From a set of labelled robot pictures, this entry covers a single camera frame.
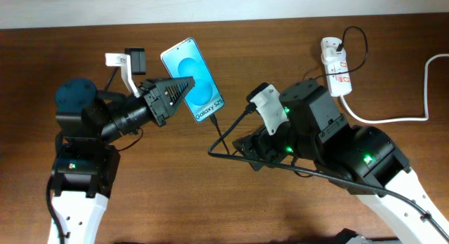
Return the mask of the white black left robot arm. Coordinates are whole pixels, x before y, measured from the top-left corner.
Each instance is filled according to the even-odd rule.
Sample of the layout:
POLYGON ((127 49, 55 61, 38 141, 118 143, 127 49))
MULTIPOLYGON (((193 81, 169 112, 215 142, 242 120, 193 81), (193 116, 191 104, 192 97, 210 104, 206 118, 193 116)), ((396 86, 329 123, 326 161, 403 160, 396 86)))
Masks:
POLYGON ((99 90, 88 79, 72 79, 58 88, 61 131, 46 186, 49 243, 94 243, 121 158, 113 141, 142 135, 149 122, 164 126, 194 86, 194 78, 187 76, 147 79, 137 95, 129 96, 99 90))

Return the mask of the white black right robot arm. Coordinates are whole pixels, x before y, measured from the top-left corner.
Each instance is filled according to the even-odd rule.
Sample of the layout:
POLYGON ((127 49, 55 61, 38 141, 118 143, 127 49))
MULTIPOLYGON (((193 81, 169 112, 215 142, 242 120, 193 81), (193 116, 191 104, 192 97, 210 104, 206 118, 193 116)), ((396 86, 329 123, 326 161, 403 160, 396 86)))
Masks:
POLYGON ((402 243, 448 242, 448 220, 406 155, 380 129, 349 125, 325 87, 311 79, 278 93, 263 83, 247 100, 264 123, 233 145, 253 170, 287 156, 311 160, 316 169, 310 175, 355 195, 402 243))

